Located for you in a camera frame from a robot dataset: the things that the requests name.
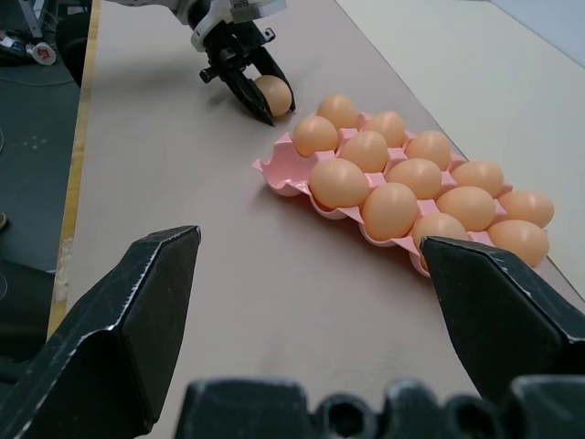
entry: yellow table edge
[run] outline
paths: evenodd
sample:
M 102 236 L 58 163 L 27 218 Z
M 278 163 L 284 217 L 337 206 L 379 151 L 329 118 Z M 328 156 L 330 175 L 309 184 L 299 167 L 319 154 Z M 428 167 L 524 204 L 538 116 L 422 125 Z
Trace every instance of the yellow table edge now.
M 55 284 L 53 286 L 53 297 L 48 318 L 48 338 L 55 332 L 67 313 L 67 293 L 69 288 L 67 270 L 72 247 L 71 244 L 75 235 L 77 207 L 80 198 L 81 169 L 83 168 L 83 152 L 85 151 L 85 138 L 90 113 L 91 84 L 93 83 L 100 11 L 101 0 L 94 0 L 91 8 L 90 31 L 88 33 L 88 45 L 85 53 L 83 81 L 81 82 L 80 104 L 77 112 L 75 140 L 73 141 L 65 209 L 61 224 Z

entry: floor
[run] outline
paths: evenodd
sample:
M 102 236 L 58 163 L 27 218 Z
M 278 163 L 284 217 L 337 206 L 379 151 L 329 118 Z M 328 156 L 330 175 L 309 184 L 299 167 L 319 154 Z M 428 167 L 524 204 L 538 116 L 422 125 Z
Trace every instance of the floor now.
M 0 17 L 2 28 L 22 27 L 14 11 Z M 79 99 L 59 60 L 0 68 L 0 211 L 10 219 L 0 235 L 4 260 L 56 269 Z

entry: egg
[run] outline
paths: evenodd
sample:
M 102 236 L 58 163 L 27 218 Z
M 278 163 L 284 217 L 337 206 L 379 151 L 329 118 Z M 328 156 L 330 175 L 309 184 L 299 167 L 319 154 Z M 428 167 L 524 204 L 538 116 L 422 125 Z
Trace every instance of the egg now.
M 388 162 L 388 148 L 382 134 L 364 131 L 349 139 L 339 156 L 355 163 L 364 172 L 382 172 Z
M 387 183 L 369 194 L 362 208 L 367 234 L 375 241 L 402 238 L 417 218 L 414 193 L 400 183 Z
M 351 100 L 343 94 L 327 96 L 317 109 L 317 116 L 331 122 L 335 129 L 357 128 L 359 112 Z
M 417 135 L 404 152 L 408 158 L 431 160 L 441 171 L 446 171 L 451 162 L 451 146 L 447 136 L 437 131 L 425 131 Z
M 547 233 L 536 224 L 521 219 L 498 222 L 487 231 L 495 247 L 508 250 L 531 267 L 538 267 L 547 257 Z
M 337 130 L 324 117 L 309 116 L 294 128 L 292 144 L 303 157 L 317 151 L 334 151 L 337 149 Z
M 293 94 L 286 82 L 272 75 L 260 76 L 254 82 L 266 98 L 272 116 L 280 117 L 289 111 Z
M 549 197 L 538 192 L 512 191 L 498 199 L 510 220 L 524 220 L 546 227 L 555 214 Z
M 366 199 L 369 182 L 356 164 L 343 158 L 330 158 L 314 166 L 309 189 L 326 208 L 352 208 Z
M 504 187 L 504 173 L 494 162 L 467 162 L 455 168 L 451 176 L 458 186 L 475 186 L 496 197 Z
M 408 186 L 418 199 L 431 199 L 441 190 L 441 170 L 430 160 L 411 158 L 392 167 L 386 174 L 389 183 Z
M 468 231 L 485 230 L 495 218 L 494 199 L 479 187 L 456 187 L 437 199 L 437 208 Z
M 383 112 L 368 121 L 362 131 L 376 131 L 384 136 L 388 148 L 400 148 L 406 138 L 404 120 L 396 112 Z
M 442 212 L 430 213 L 418 219 L 412 227 L 412 239 L 420 252 L 420 241 L 425 236 L 442 236 L 454 240 L 467 241 L 465 227 L 451 215 Z M 425 270 L 429 270 L 422 254 L 420 263 Z

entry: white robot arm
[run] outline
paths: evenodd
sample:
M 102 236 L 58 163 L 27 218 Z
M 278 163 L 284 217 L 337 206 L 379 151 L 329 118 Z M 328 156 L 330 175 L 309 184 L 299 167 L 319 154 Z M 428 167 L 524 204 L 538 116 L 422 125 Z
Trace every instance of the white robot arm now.
M 168 7 L 183 25 L 193 28 L 191 42 L 199 52 L 203 41 L 221 21 L 243 23 L 270 16 L 286 7 L 286 0 L 109 0 L 126 6 Z
M 193 29 L 191 43 L 206 52 L 209 68 L 199 76 L 207 83 L 220 77 L 252 114 L 274 125 L 266 99 L 243 71 L 253 64 L 261 75 L 272 75 L 289 82 L 263 46 L 275 38 L 272 29 L 260 32 L 253 20 L 286 7 L 286 0 L 110 0 L 120 5 L 168 7 L 178 20 Z M 292 96 L 291 111 L 295 109 Z

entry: egg tray cell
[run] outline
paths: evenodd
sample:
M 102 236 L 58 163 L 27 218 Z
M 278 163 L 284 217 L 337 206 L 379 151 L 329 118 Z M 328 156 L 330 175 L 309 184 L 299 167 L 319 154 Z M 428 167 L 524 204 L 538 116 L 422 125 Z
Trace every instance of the egg tray cell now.
M 271 189 L 278 195 L 283 197 L 295 197 L 297 195 L 305 194 L 307 197 L 309 197 L 314 209 L 320 215 L 330 220 L 341 220 L 344 218 L 350 218 L 354 220 L 358 224 L 364 238 L 370 243 L 377 245 L 378 247 L 399 246 L 405 249 L 409 252 L 410 260 L 414 268 L 416 268 L 419 273 L 428 277 L 429 272 L 427 272 L 422 266 L 420 253 L 414 244 L 414 240 L 411 237 L 411 231 L 409 231 L 403 238 L 390 239 L 387 241 L 376 241 L 367 234 L 359 207 L 333 210 L 325 209 L 314 199 L 311 190 L 309 189 L 308 179 L 313 167 L 318 162 L 339 156 L 344 148 L 345 143 L 354 135 L 356 135 L 369 119 L 369 115 L 361 113 L 359 115 L 359 129 L 352 128 L 339 130 L 339 141 L 336 151 L 318 152 L 309 157 L 303 157 L 297 153 L 293 145 L 293 140 L 290 134 L 287 133 L 274 144 L 272 157 L 268 162 L 256 160 L 252 164 L 252 167 L 262 172 L 266 183 L 268 183 Z M 388 149 L 388 162 L 383 172 L 377 172 L 374 174 L 366 173 L 370 190 L 386 184 L 384 175 L 386 175 L 386 173 L 393 166 L 408 160 L 408 157 L 405 154 L 405 150 L 412 139 L 415 137 L 415 134 L 407 133 L 406 140 L 402 147 Z M 452 178 L 451 172 L 466 162 L 467 160 L 465 158 L 455 153 L 451 153 L 451 162 L 449 163 L 447 170 L 442 172 L 441 191 L 437 194 L 435 199 L 440 197 L 445 192 L 457 187 L 457 183 Z M 501 197 L 511 190 L 512 186 L 505 182 L 502 191 L 497 195 L 496 198 Z M 500 205 L 497 199 L 495 199 L 494 202 L 496 213 L 495 219 L 491 225 L 506 219 L 506 212 L 504 208 Z M 418 218 L 439 211 L 434 199 L 419 199 L 417 200 L 417 204 L 419 207 Z M 487 234 L 487 231 L 468 231 L 467 235 L 470 241 L 481 242 L 482 244 L 494 246 Z

